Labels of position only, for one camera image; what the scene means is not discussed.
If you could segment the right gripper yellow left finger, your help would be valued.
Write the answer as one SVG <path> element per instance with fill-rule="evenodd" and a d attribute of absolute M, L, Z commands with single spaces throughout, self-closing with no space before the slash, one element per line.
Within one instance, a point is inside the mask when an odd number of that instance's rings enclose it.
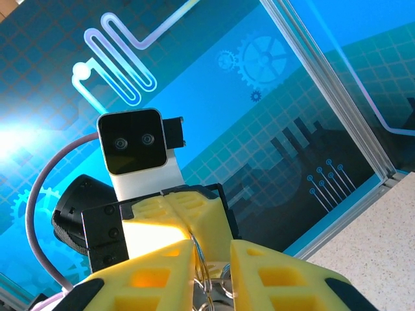
<path fill-rule="evenodd" d="M 91 274 L 56 311 L 192 311 L 195 251 L 182 240 Z"/>

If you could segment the aluminium frame post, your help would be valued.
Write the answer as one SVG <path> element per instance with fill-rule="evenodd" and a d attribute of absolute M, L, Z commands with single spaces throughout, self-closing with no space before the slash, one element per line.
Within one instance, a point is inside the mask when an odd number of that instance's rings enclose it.
<path fill-rule="evenodd" d="M 397 185 L 405 175 L 394 167 L 291 2 L 260 2 L 373 171 L 388 187 Z"/>

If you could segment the grey key holder with rings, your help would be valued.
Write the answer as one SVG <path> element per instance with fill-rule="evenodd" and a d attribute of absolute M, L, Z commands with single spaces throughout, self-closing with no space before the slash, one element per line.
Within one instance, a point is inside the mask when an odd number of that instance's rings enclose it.
<path fill-rule="evenodd" d="M 212 298 L 213 282 L 221 283 L 224 287 L 224 277 L 211 278 L 209 274 L 208 264 L 205 259 L 204 253 L 195 235 L 190 231 L 189 236 L 195 247 L 195 277 L 193 283 L 196 284 L 206 297 L 206 302 L 203 303 L 198 309 L 192 306 L 192 311 L 215 311 L 215 305 Z"/>

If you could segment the blue-edged table side rail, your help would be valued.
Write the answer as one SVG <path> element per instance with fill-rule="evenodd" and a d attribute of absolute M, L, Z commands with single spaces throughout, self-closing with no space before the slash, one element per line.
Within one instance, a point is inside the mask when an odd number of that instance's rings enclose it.
<path fill-rule="evenodd" d="M 254 171 L 236 174 L 224 183 L 224 191 L 243 238 L 309 257 L 312 245 L 358 217 L 385 186 L 378 176 L 359 183 L 342 168 L 320 167 L 289 179 Z M 0 186 L 0 290 L 16 308 L 60 289 L 27 242 L 24 213 L 29 194 L 29 185 Z"/>

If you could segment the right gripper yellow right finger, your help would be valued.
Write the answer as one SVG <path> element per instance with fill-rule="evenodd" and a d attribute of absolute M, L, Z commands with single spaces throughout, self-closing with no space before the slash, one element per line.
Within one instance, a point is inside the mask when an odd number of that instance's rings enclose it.
<path fill-rule="evenodd" d="M 235 311 L 373 311 L 343 275 L 244 240 L 230 245 Z"/>

